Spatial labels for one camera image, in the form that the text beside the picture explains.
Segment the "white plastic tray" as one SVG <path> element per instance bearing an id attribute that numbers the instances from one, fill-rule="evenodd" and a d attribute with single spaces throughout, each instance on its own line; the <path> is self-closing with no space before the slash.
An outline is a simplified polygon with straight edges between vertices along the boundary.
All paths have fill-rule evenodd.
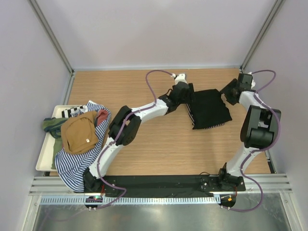
<path id="1" fill-rule="evenodd" d="M 53 110 L 53 114 L 50 117 L 60 118 L 62 117 L 62 111 L 65 109 L 70 109 L 78 107 L 78 105 L 57 105 Z M 52 169 L 53 160 L 53 146 L 55 143 L 55 138 L 51 136 L 50 133 L 45 133 L 45 139 L 38 156 L 36 163 L 36 170 L 43 172 L 56 172 L 56 169 Z"/>

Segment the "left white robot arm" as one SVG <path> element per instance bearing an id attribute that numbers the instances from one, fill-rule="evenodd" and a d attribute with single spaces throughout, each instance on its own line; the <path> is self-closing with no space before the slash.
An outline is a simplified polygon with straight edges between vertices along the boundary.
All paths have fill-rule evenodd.
<path id="1" fill-rule="evenodd" d="M 158 97 L 153 103 L 138 108 L 123 106 L 109 126 L 108 137 L 100 154 L 83 173 L 85 190 L 95 193 L 101 189 L 100 178 L 106 175 L 120 150 L 133 142 L 142 123 L 174 112 L 181 104 L 190 103 L 193 92 L 192 83 L 180 81 L 172 86 L 169 94 Z"/>

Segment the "red garment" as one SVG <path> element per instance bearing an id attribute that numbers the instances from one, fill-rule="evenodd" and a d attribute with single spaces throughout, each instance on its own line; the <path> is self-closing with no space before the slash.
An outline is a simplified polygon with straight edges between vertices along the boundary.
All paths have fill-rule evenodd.
<path id="1" fill-rule="evenodd" d="M 108 118 L 108 111 L 101 109 L 97 115 L 96 115 L 96 119 L 95 119 L 95 125 L 98 126 L 100 125 L 103 121 L 105 121 Z"/>

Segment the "black white wide-striped garment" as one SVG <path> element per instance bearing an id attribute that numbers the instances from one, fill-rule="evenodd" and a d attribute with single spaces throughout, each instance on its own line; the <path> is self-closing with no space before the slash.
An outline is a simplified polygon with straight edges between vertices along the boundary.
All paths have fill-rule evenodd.
<path id="1" fill-rule="evenodd" d="M 78 116 L 79 114 L 83 114 L 88 112 L 88 107 L 86 105 L 80 105 L 76 107 L 72 107 L 69 109 L 65 109 L 61 112 L 62 118 L 71 118 Z"/>

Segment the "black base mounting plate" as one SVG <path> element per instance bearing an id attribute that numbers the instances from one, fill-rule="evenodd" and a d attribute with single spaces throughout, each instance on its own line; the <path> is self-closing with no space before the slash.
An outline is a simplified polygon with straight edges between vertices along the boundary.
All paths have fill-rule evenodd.
<path id="1" fill-rule="evenodd" d="M 128 198 L 193 198 L 212 196 L 213 192 L 244 192 L 242 177 L 236 183 L 223 182 L 210 175 L 105 176 L 108 183 L 125 188 Z"/>

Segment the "black white striped tank top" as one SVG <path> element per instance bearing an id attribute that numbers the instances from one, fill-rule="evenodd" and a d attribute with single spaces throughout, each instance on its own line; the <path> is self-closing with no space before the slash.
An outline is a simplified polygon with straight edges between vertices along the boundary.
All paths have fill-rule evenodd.
<path id="1" fill-rule="evenodd" d="M 225 123 L 218 123 L 216 125 L 208 126 L 208 125 L 205 125 L 205 123 L 203 123 L 203 124 L 201 124 L 200 122 L 196 123 L 194 118 L 193 118 L 191 108 L 188 104 L 186 104 L 186 108 L 187 108 L 188 116 L 192 121 L 193 129 L 212 129 L 212 128 L 217 128 L 217 127 L 221 127 L 221 126 L 225 125 Z"/>

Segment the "blue white striped tank top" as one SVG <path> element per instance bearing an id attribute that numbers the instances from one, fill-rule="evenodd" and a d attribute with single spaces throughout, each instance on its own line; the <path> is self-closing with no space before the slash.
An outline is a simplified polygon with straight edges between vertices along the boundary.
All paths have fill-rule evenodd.
<path id="1" fill-rule="evenodd" d="M 85 190 L 83 174 L 100 154 L 111 118 L 110 110 L 101 104 L 88 101 L 86 107 L 89 112 L 98 112 L 100 110 L 107 112 L 107 118 L 95 128 L 95 135 L 98 137 L 98 142 L 94 145 L 93 149 L 83 154 L 69 154 L 64 149 L 61 149 L 55 157 L 55 167 L 61 180 L 68 188 L 79 193 Z"/>

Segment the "green striped garment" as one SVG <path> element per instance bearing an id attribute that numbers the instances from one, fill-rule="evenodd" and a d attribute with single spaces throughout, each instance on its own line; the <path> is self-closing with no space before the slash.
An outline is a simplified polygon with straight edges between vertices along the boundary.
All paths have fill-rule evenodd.
<path id="1" fill-rule="evenodd" d="M 42 129 L 46 133 L 50 133 L 55 139 L 61 137 L 61 126 L 65 123 L 68 118 L 46 118 L 42 123 Z"/>

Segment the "brown tank top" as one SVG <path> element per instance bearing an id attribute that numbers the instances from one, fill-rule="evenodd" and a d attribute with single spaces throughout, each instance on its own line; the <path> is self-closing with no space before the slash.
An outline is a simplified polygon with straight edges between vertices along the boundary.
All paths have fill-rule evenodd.
<path id="1" fill-rule="evenodd" d="M 61 126 L 63 148 L 66 153 L 83 154 L 93 149 L 99 141 L 95 134 L 96 111 L 69 118 Z"/>

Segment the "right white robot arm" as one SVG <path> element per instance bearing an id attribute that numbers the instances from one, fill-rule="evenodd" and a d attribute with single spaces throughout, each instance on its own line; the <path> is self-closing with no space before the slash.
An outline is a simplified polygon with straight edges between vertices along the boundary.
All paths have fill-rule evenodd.
<path id="1" fill-rule="evenodd" d="M 266 105 L 259 97 L 262 90 L 254 90 L 252 73 L 240 73 L 221 90 L 227 102 L 241 104 L 247 114 L 240 132 L 241 148 L 218 172 L 217 185 L 221 190 L 233 190 L 244 183 L 247 167 L 260 153 L 275 145 L 281 132 L 279 109 Z"/>

